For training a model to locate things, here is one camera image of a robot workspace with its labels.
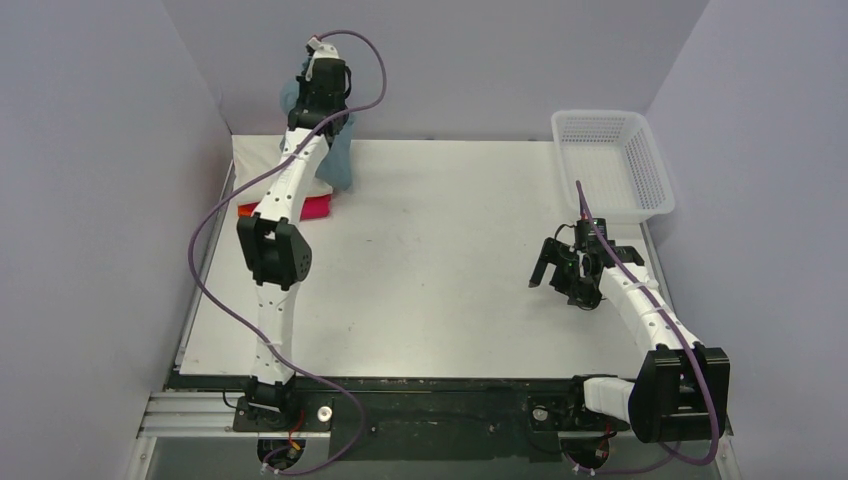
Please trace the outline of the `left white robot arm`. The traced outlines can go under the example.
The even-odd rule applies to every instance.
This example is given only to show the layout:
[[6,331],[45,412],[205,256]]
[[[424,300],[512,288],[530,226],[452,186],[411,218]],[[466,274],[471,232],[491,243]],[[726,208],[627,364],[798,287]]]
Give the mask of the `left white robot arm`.
[[282,361],[291,354],[295,299],[312,265],[312,249],[299,223],[316,172],[347,120],[350,94],[350,70],[335,46],[312,38],[307,52],[283,138],[283,168],[253,213],[236,226],[256,284],[261,333],[243,403],[248,414],[275,430],[288,429],[300,418],[295,372]]

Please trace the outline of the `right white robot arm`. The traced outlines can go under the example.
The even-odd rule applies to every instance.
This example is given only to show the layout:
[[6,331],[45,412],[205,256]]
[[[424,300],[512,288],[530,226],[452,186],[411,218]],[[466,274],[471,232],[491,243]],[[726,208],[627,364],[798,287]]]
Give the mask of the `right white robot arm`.
[[673,312],[639,251],[607,235],[602,218],[582,218],[574,240],[544,239],[528,285],[549,284],[570,306],[593,311],[602,305],[619,318],[643,351],[632,380],[593,375],[578,381],[565,402],[569,422],[593,427],[604,416],[628,424],[644,443],[718,440],[726,429],[730,361],[719,347],[705,346]]

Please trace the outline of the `blue-grey t shirt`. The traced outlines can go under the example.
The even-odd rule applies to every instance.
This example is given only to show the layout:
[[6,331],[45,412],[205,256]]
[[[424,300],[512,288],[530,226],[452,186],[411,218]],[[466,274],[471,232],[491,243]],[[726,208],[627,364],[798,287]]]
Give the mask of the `blue-grey t shirt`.
[[[301,72],[306,66],[306,63],[307,59],[302,64]],[[280,92],[279,104],[286,115],[286,120],[289,110],[294,106],[297,98],[296,77],[294,80],[287,82]],[[319,131],[319,134],[327,140],[329,152],[318,166],[316,178],[336,190],[347,190],[353,184],[350,150],[354,123],[355,116],[352,113],[347,113],[333,120]]]

